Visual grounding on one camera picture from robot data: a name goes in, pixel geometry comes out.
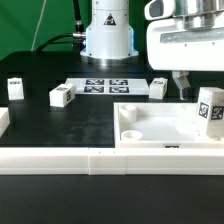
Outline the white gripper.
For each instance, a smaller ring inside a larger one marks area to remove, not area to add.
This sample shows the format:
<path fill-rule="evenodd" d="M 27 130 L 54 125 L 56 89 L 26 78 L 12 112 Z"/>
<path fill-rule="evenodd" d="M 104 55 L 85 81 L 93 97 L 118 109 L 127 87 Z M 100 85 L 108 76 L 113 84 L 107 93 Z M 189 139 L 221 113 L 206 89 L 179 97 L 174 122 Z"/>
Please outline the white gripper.
<path fill-rule="evenodd" d="M 188 71 L 224 71 L 224 0 L 151 0 L 144 8 L 148 62 L 173 71 L 180 99 L 191 90 Z"/>

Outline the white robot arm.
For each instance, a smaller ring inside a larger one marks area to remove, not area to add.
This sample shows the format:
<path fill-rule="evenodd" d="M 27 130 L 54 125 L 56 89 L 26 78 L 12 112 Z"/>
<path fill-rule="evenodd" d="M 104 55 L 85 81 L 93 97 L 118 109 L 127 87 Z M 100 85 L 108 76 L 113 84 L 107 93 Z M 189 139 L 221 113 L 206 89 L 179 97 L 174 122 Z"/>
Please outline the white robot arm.
<path fill-rule="evenodd" d="M 151 0 L 144 15 L 148 62 L 170 70 L 180 90 L 191 71 L 224 71 L 224 0 Z M 92 0 L 83 60 L 115 65 L 137 56 L 129 0 Z"/>

